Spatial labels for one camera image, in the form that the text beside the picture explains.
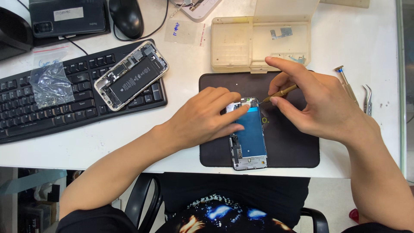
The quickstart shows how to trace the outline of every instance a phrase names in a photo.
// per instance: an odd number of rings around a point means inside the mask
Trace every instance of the gold screwdriver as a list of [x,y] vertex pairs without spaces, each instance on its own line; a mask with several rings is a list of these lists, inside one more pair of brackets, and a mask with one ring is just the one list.
[[271,96],[267,97],[266,99],[264,99],[264,100],[263,100],[262,102],[260,102],[259,104],[261,104],[261,103],[268,103],[268,102],[270,102],[270,98],[271,98],[271,97],[281,97],[281,96],[284,96],[284,95],[286,95],[287,93],[289,93],[289,92],[293,91],[293,90],[294,90],[294,89],[296,89],[296,88],[299,88],[299,87],[295,84],[295,85],[290,86],[290,87],[288,87],[288,88],[286,88],[286,89],[284,89],[284,90],[281,90],[281,91],[279,91],[279,92],[276,92],[276,93],[274,93],[273,95],[271,95]]

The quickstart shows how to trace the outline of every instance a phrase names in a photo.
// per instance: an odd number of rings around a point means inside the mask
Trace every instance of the black office chair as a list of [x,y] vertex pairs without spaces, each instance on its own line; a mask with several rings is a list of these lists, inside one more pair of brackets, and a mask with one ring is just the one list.
[[[144,202],[152,180],[154,180],[155,184],[154,195],[152,196],[151,204],[149,205],[148,211],[142,220],[141,226],[138,228],[140,224],[142,209],[144,208]],[[128,199],[128,203],[125,208],[125,214],[138,228],[139,233],[149,233],[152,225],[154,224],[161,204],[161,186],[159,184],[158,177],[154,173],[141,173],[138,176],[137,182],[135,183],[131,195]],[[320,211],[310,208],[301,208],[301,216],[312,217],[313,232],[329,233],[328,222]]]

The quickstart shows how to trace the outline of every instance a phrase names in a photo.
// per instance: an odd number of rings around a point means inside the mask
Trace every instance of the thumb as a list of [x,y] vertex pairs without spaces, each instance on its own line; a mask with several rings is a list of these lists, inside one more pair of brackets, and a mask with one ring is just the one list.
[[241,124],[232,123],[230,125],[225,126],[222,129],[220,129],[219,131],[217,131],[210,138],[210,140],[214,140],[216,138],[221,138],[221,137],[224,137],[224,136],[228,136],[229,134],[234,133],[236,131],[240,131],[240,130],[244,130],[244,126],[242,126]]
[[276,105],[279,108],[280,112],[283,113],[283,115],[285,115],[285,117],[300,130],[300,125],[302,125],[305,121],[305,115],[302,113],[302,111],[281,97],[271,97],[270,101],[273,105]]

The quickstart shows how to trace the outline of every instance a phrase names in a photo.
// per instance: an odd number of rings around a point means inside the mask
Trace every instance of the hand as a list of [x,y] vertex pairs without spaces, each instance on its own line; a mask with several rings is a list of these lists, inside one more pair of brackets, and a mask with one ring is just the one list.
[[248,105],[220,115],[227,105],[240,99],[239,93],[229,92],[226,88],[207,87],[160,125],[164,142],[172,143],[175,152],[244,130],[242,125],[233,122],[249,110]]
[[301,132],[345,145],[364,138],[381,138],[376,121],[355,104],[336,77],[308,71],[299,63],[281,58],[267,57],[265,61],[283,71],[271,81],[269,95],[294,83],[303,91],[308,103],[303,111],[284,98],[270,98]]

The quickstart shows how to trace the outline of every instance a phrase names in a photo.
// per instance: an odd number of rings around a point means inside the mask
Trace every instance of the red object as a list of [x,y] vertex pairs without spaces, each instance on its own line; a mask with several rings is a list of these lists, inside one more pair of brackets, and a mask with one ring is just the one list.
[[349,213],[349,217],[356,223],[359,224],[359,212],[358,209],[353,209],[351,210],[351,212]]

